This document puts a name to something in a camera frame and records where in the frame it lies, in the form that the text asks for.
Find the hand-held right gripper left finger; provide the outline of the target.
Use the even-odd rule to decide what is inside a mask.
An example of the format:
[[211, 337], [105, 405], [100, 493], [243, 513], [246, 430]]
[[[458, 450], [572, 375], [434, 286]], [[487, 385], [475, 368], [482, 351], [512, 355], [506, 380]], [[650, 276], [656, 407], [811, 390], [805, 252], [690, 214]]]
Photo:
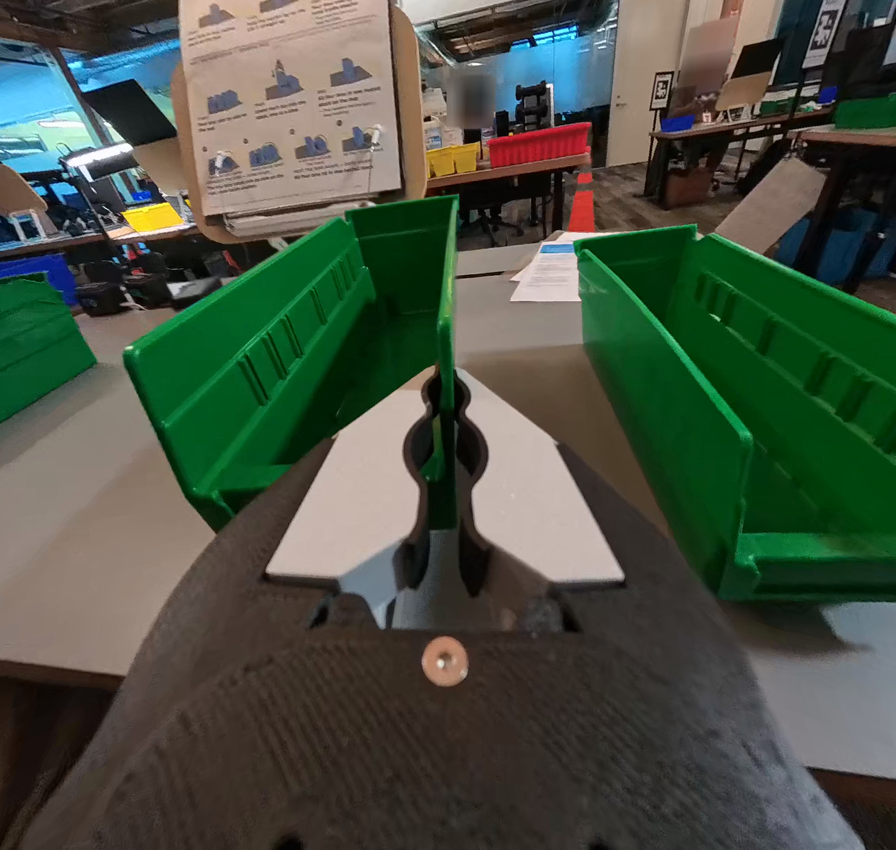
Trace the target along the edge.
[[339, 431], [266, 566], [285, 587], [322, 591], [311, 626], [438, 628], [449, 536], [431, 530], [424, 467], [435, 451], [430, 368]]

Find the green plastic bin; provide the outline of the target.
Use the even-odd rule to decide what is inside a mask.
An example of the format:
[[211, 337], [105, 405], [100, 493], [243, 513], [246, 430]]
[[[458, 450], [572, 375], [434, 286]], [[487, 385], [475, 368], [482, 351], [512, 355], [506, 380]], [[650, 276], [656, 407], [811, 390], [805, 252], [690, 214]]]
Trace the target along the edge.
[[133, 342], [176, 481], [223, 530], [321, 441], [430, 367], [425, 476], [452, 470], [459, 200], [353, 209]]
[[574, 251], [588, 358], [701, 581], [893, 602], [894, 314], [694, 226]]

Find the stack of green bins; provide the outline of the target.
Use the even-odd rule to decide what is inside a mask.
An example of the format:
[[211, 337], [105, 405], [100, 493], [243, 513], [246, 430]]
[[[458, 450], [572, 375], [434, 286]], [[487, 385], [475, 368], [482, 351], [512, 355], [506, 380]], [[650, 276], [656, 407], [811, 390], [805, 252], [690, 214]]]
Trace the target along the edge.
[[2, 421], [96, 363], [69, 306], [45, 273], [2, 278]]

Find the grey desk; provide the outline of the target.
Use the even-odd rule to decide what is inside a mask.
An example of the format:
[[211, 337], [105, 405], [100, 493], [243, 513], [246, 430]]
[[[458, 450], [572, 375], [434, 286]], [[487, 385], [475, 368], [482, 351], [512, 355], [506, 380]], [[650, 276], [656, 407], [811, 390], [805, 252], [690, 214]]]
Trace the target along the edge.
[[[580, 308], [510, 300], [507, 273], [533, 251], [460, 253], [456, 361], [666, 531], [588, 362]], [[122, 361], [173, 315], [79, 315], [98, 363], [2, 423], [4, 675], [113, 687], [212, 538]], [[723, 609], [804, 765], [894, 778], [894, 604]]]

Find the white paper sheet blue header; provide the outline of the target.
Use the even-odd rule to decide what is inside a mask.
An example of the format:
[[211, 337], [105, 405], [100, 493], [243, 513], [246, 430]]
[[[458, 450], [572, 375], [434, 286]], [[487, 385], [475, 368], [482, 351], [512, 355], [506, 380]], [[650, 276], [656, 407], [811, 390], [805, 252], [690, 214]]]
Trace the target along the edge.
[[579, 272], [574, 245], [608, 235], [608, 232], [563, 232], [555, 240], [542, 242], [531, 262], [512, 277], [516, 287], [510, 301], [578, 304]]

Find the black power station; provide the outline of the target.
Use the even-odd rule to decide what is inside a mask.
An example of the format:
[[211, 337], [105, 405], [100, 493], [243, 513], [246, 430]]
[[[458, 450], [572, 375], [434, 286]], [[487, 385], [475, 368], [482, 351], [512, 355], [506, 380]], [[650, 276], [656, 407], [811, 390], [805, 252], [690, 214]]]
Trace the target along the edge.
[[124, 289], [115, 282], [90, 282], [77, 286], [74, 296], [77, 306], [93, 318], [119, 314], [128, 307]]

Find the wooden table with black legs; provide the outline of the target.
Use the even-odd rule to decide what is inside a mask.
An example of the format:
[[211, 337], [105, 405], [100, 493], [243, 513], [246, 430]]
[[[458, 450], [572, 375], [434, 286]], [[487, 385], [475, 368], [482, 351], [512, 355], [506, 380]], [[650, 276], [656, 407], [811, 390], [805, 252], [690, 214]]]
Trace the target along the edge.
[[577, 168], [591, 166], [591, 150], [587, 146], [582, 153], [572, 154], [561, 158], [548, 160], [535, 160], [505, 167], [487, 167], [477, 169], [475, 172], [455, 173], [444, 176], [431, 177], [427, 181], [424, 191], [425, 197], [442, 195], [448, 189], [454, 189], [466, 184], [479, 184], [488, 181], [517, 180], [526, 174], [547, 173], [552, 179], [552, 209], [550, 224], [553, 231], [561, 230], [564, 222], [565, 209], [565, 185], [564, 174], [574, 172]]

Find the large yellow bin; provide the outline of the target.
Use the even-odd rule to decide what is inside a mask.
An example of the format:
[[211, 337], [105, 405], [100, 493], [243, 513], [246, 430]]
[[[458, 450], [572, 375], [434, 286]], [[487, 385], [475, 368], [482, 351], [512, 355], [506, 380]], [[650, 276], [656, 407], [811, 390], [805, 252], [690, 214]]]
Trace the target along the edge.
[[160, 230], [184, 229], [185, 220], [169, 202], [126, 209], [122, 216], [134, 232], [147, 235]]

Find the red ribbed bin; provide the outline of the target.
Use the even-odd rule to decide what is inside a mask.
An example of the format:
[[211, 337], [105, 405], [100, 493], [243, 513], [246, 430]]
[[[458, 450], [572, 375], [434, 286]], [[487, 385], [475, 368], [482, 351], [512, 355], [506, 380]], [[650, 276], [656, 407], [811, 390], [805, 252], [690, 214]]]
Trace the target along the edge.
[[578, 122], [488, 140], [490, 168], [577, 157], [589, 152], [591, 123]]

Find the large blue bin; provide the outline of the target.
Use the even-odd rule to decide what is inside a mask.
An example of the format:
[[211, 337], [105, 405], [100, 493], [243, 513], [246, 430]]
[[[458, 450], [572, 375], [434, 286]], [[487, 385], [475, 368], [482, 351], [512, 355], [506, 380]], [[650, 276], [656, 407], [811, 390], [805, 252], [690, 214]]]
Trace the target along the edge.
[[50, 253], [38, 256], [30, 256], [23, 259], [9, 259], [1, 261], [1, 279], [22, 277], [30, 274], [43, 273], [47, 281], [61, 295], [69, 307], [78, 307], [76, 296], [76, 281], [61, 253]]

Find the tan backing board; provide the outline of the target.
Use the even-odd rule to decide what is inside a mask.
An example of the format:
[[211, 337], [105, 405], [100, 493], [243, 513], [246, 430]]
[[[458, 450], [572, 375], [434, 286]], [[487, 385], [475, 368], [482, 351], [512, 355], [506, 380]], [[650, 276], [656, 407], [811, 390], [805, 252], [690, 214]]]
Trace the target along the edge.
[[[429, 177], [422, 127], [423, 106], [418, 39], [410, 19], [401, 9], [392, 6], [390, 20], [402, 186], [397, 191], [374, 195], [373, 197], [377, 199], [375, 206], [423, 199]], [[224, 227], [221, 216], [206, 215], [204, 213], [200, 199], [200, 181], [195, 162], [195, 143], [191, 133], [191, 115], [182, 65], [178, 65], [172, 74], [171, 95], [177, 125], [181, 164], [196, 229], [208, 240], [219, 244], [248, 243], [262, 240], [279, 241], [306, 234], [272, 237], [270, 239], [250, 238], [243, 240], [230, 234]]]

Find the black light flag panel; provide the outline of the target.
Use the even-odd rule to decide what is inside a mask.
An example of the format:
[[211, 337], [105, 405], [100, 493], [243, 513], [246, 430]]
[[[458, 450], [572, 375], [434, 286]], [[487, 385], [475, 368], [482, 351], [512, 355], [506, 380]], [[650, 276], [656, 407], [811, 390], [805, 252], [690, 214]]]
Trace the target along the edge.
[[134, 79], [83, 91], [82, 97], [134, 148], [177, 137], [175, 125]]

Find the white door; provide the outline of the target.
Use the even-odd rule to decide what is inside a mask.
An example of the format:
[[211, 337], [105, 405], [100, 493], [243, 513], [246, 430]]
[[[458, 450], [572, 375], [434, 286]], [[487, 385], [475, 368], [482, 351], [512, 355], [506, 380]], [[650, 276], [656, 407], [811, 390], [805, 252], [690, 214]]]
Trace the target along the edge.
[[690, 0], [620, 0], [607, 167], [646, 162], [654, 78], [678, 65]]

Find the green bin on workbench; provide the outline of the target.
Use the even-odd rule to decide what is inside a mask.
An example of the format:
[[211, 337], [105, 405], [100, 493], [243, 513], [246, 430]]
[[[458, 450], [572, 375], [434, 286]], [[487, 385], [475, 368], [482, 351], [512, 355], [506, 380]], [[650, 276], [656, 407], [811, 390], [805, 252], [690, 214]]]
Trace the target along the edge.
[[834, 125], [842, 130], [880, 130], [895, 127], [895, 98], [890, 93], [873, 98], [851, 98], [837, 105]]

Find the large black-white tag sign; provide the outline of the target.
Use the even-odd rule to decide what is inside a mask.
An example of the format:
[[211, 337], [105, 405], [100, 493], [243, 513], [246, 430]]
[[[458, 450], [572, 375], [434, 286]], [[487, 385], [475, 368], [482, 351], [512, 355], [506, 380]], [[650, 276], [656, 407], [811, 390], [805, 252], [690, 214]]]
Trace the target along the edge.
[[821, 69], [833, 48], [848, 0], [822, 0], [815, 18], [801, 71]]

